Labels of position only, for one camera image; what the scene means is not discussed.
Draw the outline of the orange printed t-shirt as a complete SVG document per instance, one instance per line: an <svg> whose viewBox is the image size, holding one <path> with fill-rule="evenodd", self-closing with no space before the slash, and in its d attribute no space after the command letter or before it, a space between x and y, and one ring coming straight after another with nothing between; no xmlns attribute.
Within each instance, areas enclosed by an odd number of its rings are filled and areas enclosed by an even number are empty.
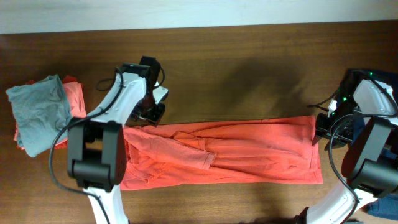
<svg viewBox="0 0 398 224"><path fill-rule="evenodd" d="M315 118L124 128L123 190L182 184L323 182Z"/></svg>

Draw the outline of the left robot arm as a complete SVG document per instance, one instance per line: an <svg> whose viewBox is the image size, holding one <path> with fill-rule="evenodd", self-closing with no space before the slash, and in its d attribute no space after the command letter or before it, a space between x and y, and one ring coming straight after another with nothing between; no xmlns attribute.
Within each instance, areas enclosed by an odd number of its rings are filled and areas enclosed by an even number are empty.
<svg viewBox="0 0 398 224"><path fill-rule="evenodd" d="M115 69L112 87L86 118L74 118L68 128L67 173L89 197L97 223L129 223L120 184L127 159L123 127L130 119L156 126L168 89L159 76L164 69L154 57Z"/></svg>

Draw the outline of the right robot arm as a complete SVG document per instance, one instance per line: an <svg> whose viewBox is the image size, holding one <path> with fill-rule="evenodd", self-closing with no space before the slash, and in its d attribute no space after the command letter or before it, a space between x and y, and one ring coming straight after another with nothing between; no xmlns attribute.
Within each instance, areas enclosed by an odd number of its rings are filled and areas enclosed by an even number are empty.
<svg viewBox="0 0 398 224"><path fill-rule="evenodd" d="M352 223L369 203L397 193L397 74L349 69L316 118L315 139L328 139L339 182L294 223Z"/></svg>

